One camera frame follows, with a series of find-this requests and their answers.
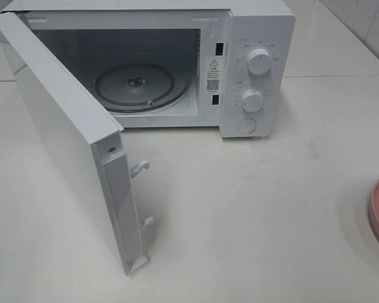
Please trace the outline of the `glass microwave turntable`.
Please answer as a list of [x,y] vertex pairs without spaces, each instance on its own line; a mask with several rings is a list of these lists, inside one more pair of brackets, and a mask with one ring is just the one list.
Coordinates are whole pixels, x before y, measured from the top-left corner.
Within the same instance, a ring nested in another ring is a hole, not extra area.
[[158,64],[123,64],[95,80],[100,103],[111,112],[139,113],[165,107],[188,90],[191,77]]

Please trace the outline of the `round white door button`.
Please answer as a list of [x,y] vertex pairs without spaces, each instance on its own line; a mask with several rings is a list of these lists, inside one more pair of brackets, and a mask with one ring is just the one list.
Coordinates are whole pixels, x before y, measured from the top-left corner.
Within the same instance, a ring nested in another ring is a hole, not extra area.
[[257,123],[252,118],[244,118],[238,122],[237,129],[241,133],[251,134],[256,130]]

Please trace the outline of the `white microwave oven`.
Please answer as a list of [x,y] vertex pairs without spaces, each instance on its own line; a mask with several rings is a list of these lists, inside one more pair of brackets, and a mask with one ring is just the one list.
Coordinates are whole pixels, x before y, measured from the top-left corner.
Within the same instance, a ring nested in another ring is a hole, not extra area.
[[[1,12],[20,17],[100,103],[95,80],[123,64],[158,64],[191,77],[186,93],[139,113],[107,110],[123,128],[217,127],[224,138],[270,133],[295,25],[283,1],[12,1]],[[263,75],[246,55],[268,48]],[[241,94],[257,89],[265,103],[246,112]],[[256,121],[251,134],[238,122]]]

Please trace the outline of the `white microwave knob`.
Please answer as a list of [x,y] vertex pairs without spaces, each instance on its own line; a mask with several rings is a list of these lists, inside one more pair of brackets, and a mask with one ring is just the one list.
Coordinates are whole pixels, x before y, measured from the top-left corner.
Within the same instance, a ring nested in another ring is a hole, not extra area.
[[267,73],[271,68],[272,61],[273,55],[271,51],[260,45],[250,50],[246,55],[248,71],[257,76]]
[[264,96],[261,91],[257,89],[249,89],[244,91],[240,96],[240,100],[242,108],[246,112],[257,112],[265,103]]

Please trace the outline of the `white microwave door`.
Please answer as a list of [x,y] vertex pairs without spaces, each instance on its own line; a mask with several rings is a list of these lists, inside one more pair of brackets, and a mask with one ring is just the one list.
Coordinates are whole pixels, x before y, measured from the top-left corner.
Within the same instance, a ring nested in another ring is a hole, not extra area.
[[132,178],[150,164],[129,167],[122,125],[14,13],[0,14],[0,43],[32,122],[63,176],[125,274],[148,259]]

